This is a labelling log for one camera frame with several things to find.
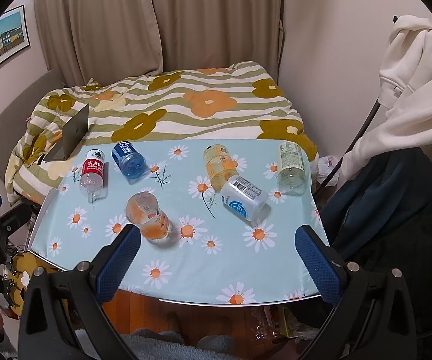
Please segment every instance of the table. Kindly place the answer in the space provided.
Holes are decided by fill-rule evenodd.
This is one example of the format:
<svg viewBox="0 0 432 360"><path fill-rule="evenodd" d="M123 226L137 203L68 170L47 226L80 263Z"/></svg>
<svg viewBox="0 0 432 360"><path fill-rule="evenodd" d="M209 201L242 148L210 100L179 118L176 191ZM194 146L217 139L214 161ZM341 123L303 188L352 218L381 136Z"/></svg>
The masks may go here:
<svg viewBox="0 0 432 360"><path fill-rule="evenodd" d="M134 142L150 172L129 183L111 158L112 144L85 146L41 210L31 250L63 269L91 261L128 222L125 203L140 191L153 193L172 221L169 239L141 248L121 289L151 297L212 305L286 302L317 293L294 246L296 229L311 225L327 244L308 188L300 196L278 190L276 156L282 140L195 139ZM264 220L248 223L226 208L210 187L202 158L211 144L225 145L239 174L270 194ZM78 180L85 153L105 154L107 196L90 204Z"/></svg>

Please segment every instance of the picture frame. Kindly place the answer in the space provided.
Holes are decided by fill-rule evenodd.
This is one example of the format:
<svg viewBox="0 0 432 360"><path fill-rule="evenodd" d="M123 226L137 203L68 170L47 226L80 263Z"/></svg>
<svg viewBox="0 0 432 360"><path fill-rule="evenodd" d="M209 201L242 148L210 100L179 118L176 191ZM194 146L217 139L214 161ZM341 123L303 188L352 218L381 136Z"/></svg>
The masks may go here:
<svg viewBox="0 0 432 360"><path fill-rule="evenodd" d="M24 5L4 12L0 17L0 65L29 46Z"/></svg>

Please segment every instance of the curtain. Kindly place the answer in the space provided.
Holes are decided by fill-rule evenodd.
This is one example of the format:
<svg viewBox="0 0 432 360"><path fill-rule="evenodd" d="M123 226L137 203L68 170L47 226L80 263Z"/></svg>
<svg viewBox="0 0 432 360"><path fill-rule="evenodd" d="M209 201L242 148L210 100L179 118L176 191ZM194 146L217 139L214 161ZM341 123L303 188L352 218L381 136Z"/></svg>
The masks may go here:
<svg viewBox="0 0 432 360"><path fill-rule="evenodd" d="M34 0L34 7L47 67L68 86L162 72L151 0Z"/></svg>
<svg viewBox="0 0 432 360"><path fill-rule="evenodd" d="M277 79L281 0L153 0L164 71L253 60Z"/></svg>

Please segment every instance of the bottle with red label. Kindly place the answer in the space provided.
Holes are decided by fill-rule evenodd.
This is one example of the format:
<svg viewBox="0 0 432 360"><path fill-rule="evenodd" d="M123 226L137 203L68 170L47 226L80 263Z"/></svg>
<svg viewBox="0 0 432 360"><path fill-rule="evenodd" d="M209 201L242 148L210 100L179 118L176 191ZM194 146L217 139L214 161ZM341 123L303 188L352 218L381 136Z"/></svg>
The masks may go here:
<svg viewBox="0 0 432 360"><path fill-rule="evenodd" d="M90 202L100 197L104 186L104 153L101 150L92 149L86 153L80 185Z"/></svg>

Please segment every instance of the silver bolt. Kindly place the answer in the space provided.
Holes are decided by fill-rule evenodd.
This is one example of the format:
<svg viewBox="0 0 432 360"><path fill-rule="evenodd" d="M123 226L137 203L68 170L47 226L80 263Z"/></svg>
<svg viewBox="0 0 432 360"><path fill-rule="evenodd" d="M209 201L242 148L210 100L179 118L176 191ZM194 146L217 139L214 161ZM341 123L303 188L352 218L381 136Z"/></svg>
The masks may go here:
<svg viewBox="0 0 432 360"><path fill-rule="evenodd" d="M33 272L34 276L41 276L43 273L44 273L44 268L41 266L38 266Z"/></svg>
<svg viewBox="0 0 432 360"><path fill-rule="evenodd" d="M393 268L392 270L391 270L391 273L393 274L393 276L394 277L396 277L396 278L400 278L402 275L403 275L403 273L399 270L399 269L397 269L397 268Z"/></svg>
<svg viewBox="0 0 432 360"><path fill-rule="evenodd" d="M76 269L80 272L87 271L89 268L89 262L87 261L81 261L79 264L76 265Z"/></svg>
<svg viewBox="0 0 432 360"><path fill-rule="evenodd" d="M357 272L359 271L359 265L354 261L350 261L347 263L347 269L349 269L351 272Z"/></svg>

